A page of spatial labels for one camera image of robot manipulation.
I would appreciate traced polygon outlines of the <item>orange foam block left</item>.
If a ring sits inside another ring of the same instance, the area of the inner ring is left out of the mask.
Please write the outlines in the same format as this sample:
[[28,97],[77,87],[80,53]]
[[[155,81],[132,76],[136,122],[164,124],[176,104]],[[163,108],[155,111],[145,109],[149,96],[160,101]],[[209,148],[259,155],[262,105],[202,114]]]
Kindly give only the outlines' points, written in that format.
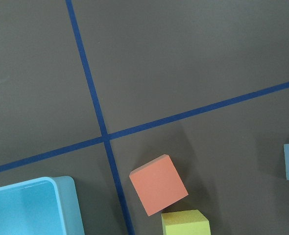
[[167,154],[131,171],[129,178],[148,216],[189,195]]

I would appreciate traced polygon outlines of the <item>light blue plastic bin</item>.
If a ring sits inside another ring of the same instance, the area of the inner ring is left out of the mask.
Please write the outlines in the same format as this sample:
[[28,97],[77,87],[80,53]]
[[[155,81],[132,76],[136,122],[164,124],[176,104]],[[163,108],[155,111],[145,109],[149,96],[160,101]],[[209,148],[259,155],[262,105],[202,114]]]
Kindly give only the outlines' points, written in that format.
[[40,177],[0,187],[0,235],[84,233],[72,177]]

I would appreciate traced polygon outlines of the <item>yellow foam block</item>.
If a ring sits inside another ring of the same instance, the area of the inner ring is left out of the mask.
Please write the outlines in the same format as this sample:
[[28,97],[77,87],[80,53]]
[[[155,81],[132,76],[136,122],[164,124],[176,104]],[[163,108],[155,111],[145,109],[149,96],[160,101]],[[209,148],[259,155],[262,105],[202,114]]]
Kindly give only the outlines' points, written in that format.
[[199,210],[161,214],[164,235],[210,235],[209,220]]

